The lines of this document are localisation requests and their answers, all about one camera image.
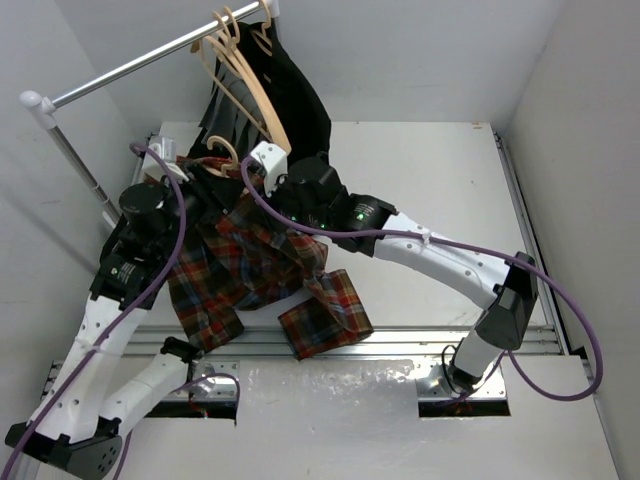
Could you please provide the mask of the beige hanger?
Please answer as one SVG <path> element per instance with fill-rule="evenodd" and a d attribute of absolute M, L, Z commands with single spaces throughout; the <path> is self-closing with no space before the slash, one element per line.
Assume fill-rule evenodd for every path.
<path fill-rule="evenodd" d="M 291 151 L 291 144 L 271 100 L 249 61 L 240 51 L 240 43 L 249 37 L 232 17 L 229 8 L 215 12 L 213 18 L 223 22 L 217 33 L 208 34 L 191 44 L 201 65 L 213 80 L 210 104 L 199 127 L 200 143 L 208 149 L 214 145 L 245 151 L 262 140 Z"/>
<path fill-rule="evenodd" d="M 210 157 L 209 169 L 216 175 L 231 178 L 239 167 L 239 158 L 234 146 L 225 138 L 211 135 L 206 141 Z"/>
<path fill-rule="evenodd" d="M 272 16 L 268 6 L 268 2 L 259 1 L 262 9 L 265 11 L 266 20 L 260 25 L 259 29 L 250 29 L 251 37 L 257 46 L 269 57 L 272 56 L 272 41 L 270 38 L 270 28 L 272 27 Z"/>
<path fill-rule="evenodd" d="M 225 12 L 225 17 L 216 11 L 212 13 L 212 17 L 218 22 L 220 29 L 216 37 L 209 39 L 209 43 L 215 50 L 220 63 L 224 64 L 230 73 L 246 85 L 262 115 L 263 121 L 259 122 L 221 81 L 216 80 L 216 83 L 267 140 L 279 146 L 286 154 L 290 154 L 292 147 L 276 110 L 253 69 L 237 47 L 240 41 L 237 20 L 228 7 L 224 7 L 223 11 Z"/>

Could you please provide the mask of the plaid flannel shirt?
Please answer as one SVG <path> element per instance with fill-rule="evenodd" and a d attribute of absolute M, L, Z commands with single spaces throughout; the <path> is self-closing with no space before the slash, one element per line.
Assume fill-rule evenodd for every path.
<path fill-rule="evenodd" d="M 374 327 L 343 269 L 325 269 L 328 248 L 294 230 L 272 231 L 249 193 L 230 214 L 186 233 L 167 283 L 188 341 L 210 352 L 239 337 L 241 311 L 256 311 L 302 288 L 309 299 L 278 321 L 293 355 L 303 360 L 353 345 Z"/>

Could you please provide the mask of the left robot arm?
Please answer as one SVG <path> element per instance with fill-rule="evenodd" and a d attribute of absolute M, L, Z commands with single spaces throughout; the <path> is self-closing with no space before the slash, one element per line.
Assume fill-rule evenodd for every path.
<path fill-rule="evenodd" d="M 125 438 L 192 377 L 200 348 L 169 337 L 151 363 L 115 393 L 109 383 L 129 340 L 152 309 L 189 230 L 229 213 L 241 181 L 187 169 L 184 180 L 137 183 L 119 197 L 121 216 L 105 243 L 84 316 L 50 390 L 6 445 L 80 479 L 103 479 Z"/>

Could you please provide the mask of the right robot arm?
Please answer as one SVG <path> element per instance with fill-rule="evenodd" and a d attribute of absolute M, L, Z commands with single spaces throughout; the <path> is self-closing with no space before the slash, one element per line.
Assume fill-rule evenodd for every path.
<path fill-rule="evenodd" d="M 468 393 L 499 355 L 521 347 L 538 298 L 529 272 L 534 260 L 519 252 L 511 264 L 488 254 L 441 245 L 394 205 L 351 193 L 337 171 L 319 156 L 289 163 L 265 160 L 269 205 L 305 231 L 326 234 L 334 244 L 415 270 L 470 299 L 482 313 L 443 362 L 449 392 Z"/>

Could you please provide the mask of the beige hanger under black garment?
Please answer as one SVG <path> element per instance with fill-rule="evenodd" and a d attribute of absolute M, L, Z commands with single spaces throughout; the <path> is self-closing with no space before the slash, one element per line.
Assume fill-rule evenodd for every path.
<path fill-rule="evenodd" d="M 272 56 L 272 41 L 270 38 L 270 28 L 272 27 L 272 16 L 268 6 L 268 2 L 259 1 L 262 9 L 265 11 L 266 20 L 260 25 L 259 29 L 250 29 L 251 37 L 257 46 L 269 57 Z"/>

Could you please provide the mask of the black hanging garment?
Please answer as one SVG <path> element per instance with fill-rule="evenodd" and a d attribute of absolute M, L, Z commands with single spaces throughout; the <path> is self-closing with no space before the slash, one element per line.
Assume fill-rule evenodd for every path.
<path fill-rule="evenodd" d="M 270 28 L 272 56 L 269 57 L 250 34 L 251 28 L 259 29 L 261 24 L 240 24 L 243 25 L 241 33 L 249 37 L 241 41 L 240 51 L 261 81 L 284 126 L 292 147 L 288 161 L 293 164 L 318 153 L 326 155 L 330 148 L 331 120 L 316 91 L 280 43 L 276 28 Z M 200 133 L 188 153 L 193 159 L 209 157 L 198 142 L 199 136 Z"/>

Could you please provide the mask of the grey pleated skirt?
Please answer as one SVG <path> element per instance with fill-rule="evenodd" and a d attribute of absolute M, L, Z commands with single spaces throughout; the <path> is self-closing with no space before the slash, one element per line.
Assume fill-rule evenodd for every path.
<path fill-rule="evenodd" d="M 199 124 L 201 132 L 198 142 L 207 152 L 208 137 L 221 136 L 234 146 L 239 157 L 244 158 L 264 139 L 264 136 L 231 102 L 219 88 L 216 80 L 221 81 L 259 122 L 263 121 L 262 115 L 246 85 L 230 73 L 224 64 L 216 61 L 212 66 L 207 61 L 203 50 L 200 50 L 199 57 L 203 67 L 212 77 L 213 85 L 209 104 Z"/>

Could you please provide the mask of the metal rack upright pole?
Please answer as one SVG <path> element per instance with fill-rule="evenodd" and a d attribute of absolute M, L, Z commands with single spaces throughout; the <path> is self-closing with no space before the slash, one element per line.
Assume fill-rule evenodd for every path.
<path fill-rule="evenodd" d="M 85 185 L 92 192 L 94 197 L 98 200 L 106 218 L 113 224 L 116 224 L 120 218 L 119 211 L 61 129 L 59 127 L 54 127 L 51 130 L 48 130 L 48 135 L 71 167 L 76 171 Z"/>

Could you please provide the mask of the white front cover board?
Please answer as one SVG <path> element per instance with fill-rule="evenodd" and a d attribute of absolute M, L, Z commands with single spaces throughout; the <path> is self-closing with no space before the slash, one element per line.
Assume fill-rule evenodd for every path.
<path fill-rule="evenodd" d="M 592 400 L 531 391 L 509 364 L 506 401 L 423 417 L 420 361 L 244 360 L 236 419 L 150 418 L 125 479 L 613 479 Z"/>

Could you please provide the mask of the metal clothes rack rail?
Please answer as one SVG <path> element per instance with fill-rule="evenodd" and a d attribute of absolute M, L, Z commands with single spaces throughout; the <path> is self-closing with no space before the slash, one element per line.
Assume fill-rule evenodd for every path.
<path fill-rule="evenodd" d="M 33 118 L 44 130 L 53 129 L 57 123 L 53 114 L 61 107 L 66 106 L 90 93 L 97 91 L 116 80 L 119 80 L 133 72 L 144 68 L 174 52 L 191 45 L 192 43 L 222 29 L 231 20 L 244 19 L 259 10 L 269 11 L 272 16 L 279 15 L 278 1 L 254 1 L 243 6 L 231 14 L 223 16 L 222 20 L 214 20 L 202 27 L 199 27 L 185 35 L 182 35 L 158 48 L 155 48 L 144 55 L 141 55 L 123 65 L 107 71 L 79 86 L 70 88 L 62 93 L 56 94 L 53 98 L 43 96 L 33 90 L 23 91 L 19 95 L 20 104 L 31 113 Z"/>

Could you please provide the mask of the aluminium mounting rail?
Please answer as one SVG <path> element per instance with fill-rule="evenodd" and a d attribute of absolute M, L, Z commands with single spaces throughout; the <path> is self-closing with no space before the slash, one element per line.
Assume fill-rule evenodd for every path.
<path fill-rule="evenodd" d="M 59 406 L 84 401 L 100 405 L 121 357 L 150 356 L 159 353 L 163 346 L 169 346 L 170 352 L 150 374 L 150 385 L 157 391 L 167 391 L 179 379 L 194 377 L 207 361 L 215 363 L 219 372 L 228 375 L 234 374 L 232 366 L 239 361 L 282 363 L 304 369 L 309 383 L 350 386 L 364 381 L 362 377 L 346 371 L 358 362 L 372 368 L 378 378 L 384 378 L 386 374 L 380 362 L 411 360 L 413 368 L 400 371 L 397 377 L 424 381 L 431 374 L 441 374 L 446 349 L 459 345 L 470 331 L 470 327 L 463 325 L 427 330 L 382 328 L 353 345 L 332 347 L 298 359 L 283 330 L 253 326 L 197 359 L 194 346 L 176 327 L 124 325 L 99 343 L 99 331 L 88 323 L 82 323 L 68 356 L 58 363 L 56 376 L 48 382 L 47 395 L 54 398 Z"/>

